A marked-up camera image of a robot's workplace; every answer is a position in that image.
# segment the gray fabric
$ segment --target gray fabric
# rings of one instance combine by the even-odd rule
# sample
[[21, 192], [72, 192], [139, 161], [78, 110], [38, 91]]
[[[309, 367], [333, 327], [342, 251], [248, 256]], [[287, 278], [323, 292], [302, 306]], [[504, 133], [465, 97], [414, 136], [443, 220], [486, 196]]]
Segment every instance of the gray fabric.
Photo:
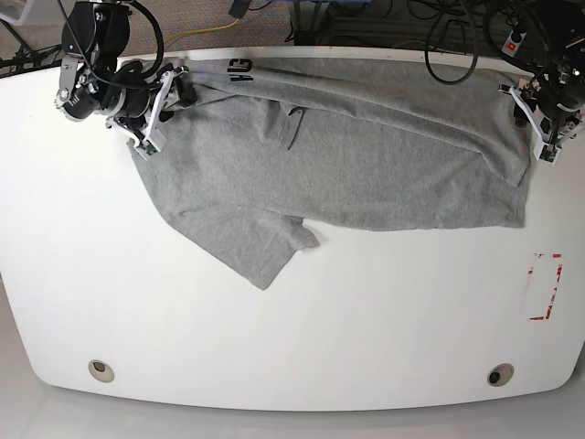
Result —
[[497, 91], [514, 78], [479, 70], [449, 87], [419, 63], [259, 59], [253, 80], [232, 81], [229, 60], [185, 64], [196, 106], [161, 125], [162, 154], [134, 162], [168, 224], [261, 289], [318, 245], [304, 218], [364, 230], [524, 224], [528, 131]]

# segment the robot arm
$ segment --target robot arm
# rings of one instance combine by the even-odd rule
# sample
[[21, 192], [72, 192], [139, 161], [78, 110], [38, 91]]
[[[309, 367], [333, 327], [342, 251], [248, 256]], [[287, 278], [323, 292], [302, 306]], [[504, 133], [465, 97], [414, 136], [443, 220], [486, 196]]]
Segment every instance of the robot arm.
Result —
[[[66, 25], [57, 108], [75, 122], [93, 113], [108, 116], [107, 125], [128, 134], [145, 159], [162, 151], [165, 138], [156, 128], [161, 114], [177, 102], [186, 108], [196, 98], [176, 80], [187, 72], [185, 67], [174, 69], [168, 64], [161, 68], [165, 47], [155, 18], [136, 1], [78, 2], [69, 17], [58, 3]], [[147, 70], [139, 60], [118, 69], [118, 57], [130, 38], [128, 5], [144, 14], [154, 28], [158, 50], [154, 65]]]

